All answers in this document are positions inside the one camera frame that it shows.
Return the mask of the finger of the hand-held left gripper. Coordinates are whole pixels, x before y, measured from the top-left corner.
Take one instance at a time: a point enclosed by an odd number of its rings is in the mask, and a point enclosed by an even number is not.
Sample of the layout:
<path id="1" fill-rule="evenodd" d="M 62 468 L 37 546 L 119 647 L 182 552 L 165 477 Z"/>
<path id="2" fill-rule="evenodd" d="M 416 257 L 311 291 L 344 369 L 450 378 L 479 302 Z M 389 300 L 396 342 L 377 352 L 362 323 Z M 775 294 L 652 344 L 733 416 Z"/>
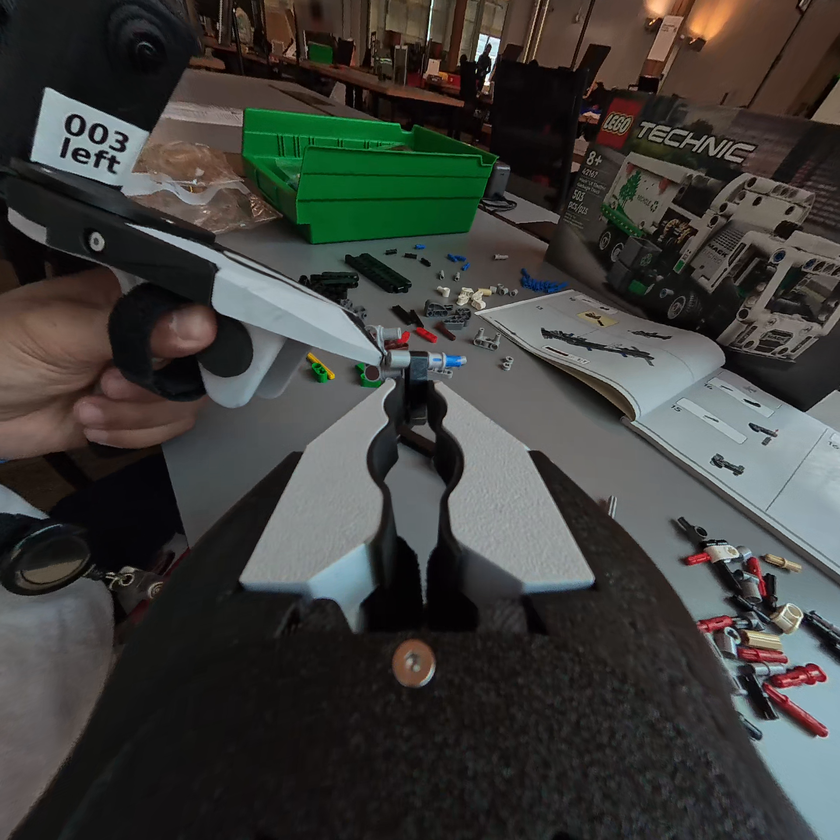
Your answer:
<path id="1" fill-rule="evenodd" d="M 212 307 L 224 316 L 347 359 L 379 364 L 385 352 L 348 309 L 247 258 L 217 258 Z"/>

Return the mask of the green storage bin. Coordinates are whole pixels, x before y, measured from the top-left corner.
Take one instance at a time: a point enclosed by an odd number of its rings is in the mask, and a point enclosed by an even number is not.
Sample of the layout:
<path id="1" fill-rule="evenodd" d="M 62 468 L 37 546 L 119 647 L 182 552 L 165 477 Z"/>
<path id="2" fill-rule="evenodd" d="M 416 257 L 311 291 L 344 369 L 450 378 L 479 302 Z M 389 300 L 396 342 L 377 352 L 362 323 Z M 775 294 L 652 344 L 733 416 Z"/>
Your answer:
<path id="1" fill-rule="evenodd" d="M 310 244 L 467 233 L 497 157 L 416 126 L 260 108 L 245 173 Z"/>

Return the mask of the long black lego beam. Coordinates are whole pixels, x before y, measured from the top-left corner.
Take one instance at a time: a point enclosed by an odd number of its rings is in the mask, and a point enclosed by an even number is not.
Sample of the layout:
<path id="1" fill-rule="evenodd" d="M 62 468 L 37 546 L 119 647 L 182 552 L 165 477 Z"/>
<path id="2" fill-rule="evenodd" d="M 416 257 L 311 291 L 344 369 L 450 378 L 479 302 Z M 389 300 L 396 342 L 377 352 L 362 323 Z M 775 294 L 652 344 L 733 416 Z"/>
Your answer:
<path id="1" fill-rule="evenodd" d="M 371 254 L 347 254 L 344 262 L 366 279 L 373 282 L 381 290 L 391 294 L 407 293 L 412 288 L 412 282 L 399 274 L 393 268 L 381 262 Z"/>

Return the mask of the pile of small lego pins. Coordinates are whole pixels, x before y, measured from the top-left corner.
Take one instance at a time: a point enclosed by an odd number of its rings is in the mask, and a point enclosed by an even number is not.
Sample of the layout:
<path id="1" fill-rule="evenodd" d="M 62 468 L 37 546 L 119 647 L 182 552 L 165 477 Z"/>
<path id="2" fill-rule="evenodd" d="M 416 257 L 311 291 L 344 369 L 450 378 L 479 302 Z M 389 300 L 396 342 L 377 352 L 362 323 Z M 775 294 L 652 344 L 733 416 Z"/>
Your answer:
<path id="1" fill-rule="evenodd" d="M 804 630 L 813 636 L 833 661 L 839 654 L 838 625 L 781 598 L 780 575 L 799 574 L 803 565 L 713 538 L 684 517 L 673 523 L 693 549 L 683 564 L 707 567 L 723 589 L 728 611 L 697 619 L 696 629 L 717 657 L 731 694 L 743 697 L 762 721 L 785 718 L 811 737 L 828 738 L 828 727 L 790 695 L 829 680 L 820 664 L 796 661 L 785 650 L 794 634 Z"/>

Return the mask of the person's left hand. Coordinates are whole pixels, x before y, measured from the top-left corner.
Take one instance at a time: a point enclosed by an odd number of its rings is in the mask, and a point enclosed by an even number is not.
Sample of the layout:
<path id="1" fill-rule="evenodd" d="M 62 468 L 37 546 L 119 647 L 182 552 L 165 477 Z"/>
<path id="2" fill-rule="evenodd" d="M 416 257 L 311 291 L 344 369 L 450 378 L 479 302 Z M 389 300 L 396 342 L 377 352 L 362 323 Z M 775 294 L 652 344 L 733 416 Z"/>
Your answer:
<path id="1" fill-rule="evenodd" d="M 1 298 L 1 458 L 95 443 L 139 449 L 188 432 L 200 402 L 169 402 L 112 365 L 108 324 L 121 298 L 107 268 L 42 280 Z"/>

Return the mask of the black chair back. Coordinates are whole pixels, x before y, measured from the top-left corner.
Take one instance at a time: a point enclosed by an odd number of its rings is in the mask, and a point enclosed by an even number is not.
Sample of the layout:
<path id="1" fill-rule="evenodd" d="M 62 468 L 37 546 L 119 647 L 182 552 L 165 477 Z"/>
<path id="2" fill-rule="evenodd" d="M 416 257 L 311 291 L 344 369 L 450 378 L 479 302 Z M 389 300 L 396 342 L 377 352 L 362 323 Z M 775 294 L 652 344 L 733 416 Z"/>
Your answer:
<path id="1" fill-rule="evenodd" d="M 565 198 L 591 72 L 501 59 L 493 78 L 490 152 L 513 174 L 542 178 Z"/>

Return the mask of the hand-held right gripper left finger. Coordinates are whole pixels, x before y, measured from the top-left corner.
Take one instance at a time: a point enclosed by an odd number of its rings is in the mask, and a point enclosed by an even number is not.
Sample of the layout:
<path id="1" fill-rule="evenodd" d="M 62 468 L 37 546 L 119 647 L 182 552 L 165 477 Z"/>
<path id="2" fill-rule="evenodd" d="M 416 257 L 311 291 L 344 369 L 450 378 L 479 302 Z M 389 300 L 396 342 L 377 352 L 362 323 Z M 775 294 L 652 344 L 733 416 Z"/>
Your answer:
<path id="1" fill-rule="evenodd" d="M 244 589 L 331 600 L 353 631 L 365 630 L 363 603 L 396 580 L 385 477 L 402 406 L 403 386 L 390 380 L 310 442 L 240 573 Z"/>

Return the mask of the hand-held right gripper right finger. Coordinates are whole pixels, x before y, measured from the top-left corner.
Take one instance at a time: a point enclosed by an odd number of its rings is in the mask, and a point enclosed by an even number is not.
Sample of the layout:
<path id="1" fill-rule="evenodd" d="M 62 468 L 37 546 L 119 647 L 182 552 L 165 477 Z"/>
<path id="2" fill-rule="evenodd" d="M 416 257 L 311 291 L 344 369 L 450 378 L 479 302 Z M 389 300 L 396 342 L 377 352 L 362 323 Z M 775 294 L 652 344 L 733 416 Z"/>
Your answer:
<path id="1" fill-rule="evenodd" d="M 594 572 L 530 447 L 451 387 L 431 384 L 428 422 L 445 482 L 438 547 L 456 592 L 571 592 Z"/>

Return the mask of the lego instruction booklet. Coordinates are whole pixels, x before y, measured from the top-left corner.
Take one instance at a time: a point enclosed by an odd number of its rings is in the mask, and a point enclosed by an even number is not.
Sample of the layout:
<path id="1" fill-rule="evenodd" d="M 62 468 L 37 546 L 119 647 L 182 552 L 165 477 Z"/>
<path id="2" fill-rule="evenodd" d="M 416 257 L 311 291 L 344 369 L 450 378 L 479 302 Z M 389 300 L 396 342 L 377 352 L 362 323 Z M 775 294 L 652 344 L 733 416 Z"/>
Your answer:
<path id="1" fill-rule="evenodd" d="M 713 341 L 578 290 L 478 316 L 603 395 L 623 424 L 838 579 L 836 429 L 726 370 Z"/>

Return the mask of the lego set box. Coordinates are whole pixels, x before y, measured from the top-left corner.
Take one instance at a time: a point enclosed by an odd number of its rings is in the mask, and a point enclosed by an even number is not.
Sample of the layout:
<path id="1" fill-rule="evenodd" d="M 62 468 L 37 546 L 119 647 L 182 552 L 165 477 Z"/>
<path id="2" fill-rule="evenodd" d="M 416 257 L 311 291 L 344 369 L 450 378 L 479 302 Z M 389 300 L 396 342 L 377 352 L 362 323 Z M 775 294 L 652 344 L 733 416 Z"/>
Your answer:
<path id="1" fill-rule="evenodd" d="M 838 124 L 616 91 L 546 260 L 810 410 L 839 383 Z"/>

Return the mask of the clear plastic bag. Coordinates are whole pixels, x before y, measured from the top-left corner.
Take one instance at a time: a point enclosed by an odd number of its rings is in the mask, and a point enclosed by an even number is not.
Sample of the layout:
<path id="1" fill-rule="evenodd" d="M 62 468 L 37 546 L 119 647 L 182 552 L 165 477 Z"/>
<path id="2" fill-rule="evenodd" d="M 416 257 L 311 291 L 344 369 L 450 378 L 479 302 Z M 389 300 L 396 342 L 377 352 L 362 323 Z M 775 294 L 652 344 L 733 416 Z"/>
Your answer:
<path id="1" fill-rule="evenodd" d="M 200 143 L 147 143 L 122 193 L 215 235 L 280 218 L 234 171 L 224 153 Z"/>

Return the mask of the black badge reel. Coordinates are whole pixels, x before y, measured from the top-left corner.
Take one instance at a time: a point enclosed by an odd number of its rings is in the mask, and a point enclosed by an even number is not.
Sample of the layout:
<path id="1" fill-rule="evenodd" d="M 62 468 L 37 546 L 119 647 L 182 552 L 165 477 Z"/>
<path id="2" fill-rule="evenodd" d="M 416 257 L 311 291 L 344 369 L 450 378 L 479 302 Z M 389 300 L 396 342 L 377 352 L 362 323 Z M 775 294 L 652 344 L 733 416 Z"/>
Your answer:
<path id="1" fill-rule="evenodd" d="M 80 579 L 91 563 L 84 529 L 61 523 L 33 526 L 2 548 L 1 584 L 16 595 L 45 595 Z"/>

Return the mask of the dark trousers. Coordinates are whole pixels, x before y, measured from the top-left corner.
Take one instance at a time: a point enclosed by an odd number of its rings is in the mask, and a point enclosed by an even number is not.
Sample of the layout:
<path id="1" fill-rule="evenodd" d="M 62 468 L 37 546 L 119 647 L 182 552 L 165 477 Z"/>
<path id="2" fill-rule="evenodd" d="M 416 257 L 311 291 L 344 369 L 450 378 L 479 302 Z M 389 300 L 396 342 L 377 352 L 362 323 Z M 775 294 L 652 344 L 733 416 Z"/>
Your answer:
<path id="1" fill-rule="evenodd" d="M 150 455 L 59 500 L 49 517 L 85 532 L 91 560 L 118 571 L 150 571 L 163 547 L 183 534 L 165 459 Z"/>

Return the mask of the black lego piece blue pin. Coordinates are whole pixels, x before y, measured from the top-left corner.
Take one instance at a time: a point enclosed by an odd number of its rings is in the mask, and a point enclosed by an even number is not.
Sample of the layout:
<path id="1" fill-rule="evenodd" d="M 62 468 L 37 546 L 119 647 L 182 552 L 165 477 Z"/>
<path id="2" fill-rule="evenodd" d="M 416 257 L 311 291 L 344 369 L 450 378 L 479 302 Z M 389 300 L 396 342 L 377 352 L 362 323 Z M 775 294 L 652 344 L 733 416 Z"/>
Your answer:
<path id="1" fill-rule="evenodd" d="M 434 375 L 449 378 L 452 371 L 467 363 L 463 354 L 409 351 L 404 370 L 405 415 L 409 427 L 427 422 L 427 393 Z"/>

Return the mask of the metal key clip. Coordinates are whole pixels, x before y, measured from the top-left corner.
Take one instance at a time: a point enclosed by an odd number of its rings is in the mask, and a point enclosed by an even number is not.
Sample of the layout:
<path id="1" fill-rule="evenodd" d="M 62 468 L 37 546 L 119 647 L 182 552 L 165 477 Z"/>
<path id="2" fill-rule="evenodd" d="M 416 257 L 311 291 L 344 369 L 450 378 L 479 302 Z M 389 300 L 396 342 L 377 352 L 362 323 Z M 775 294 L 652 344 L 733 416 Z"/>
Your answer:
<path id="1" fill-rule="evenodd" d="M 131 613 L 141 604 L 152 602 L 166 583 L 163 575 L 131 566 L 123 566 L 117 572 L 92 566 L 85 578 L 104 583 L 126 613 Z"/>

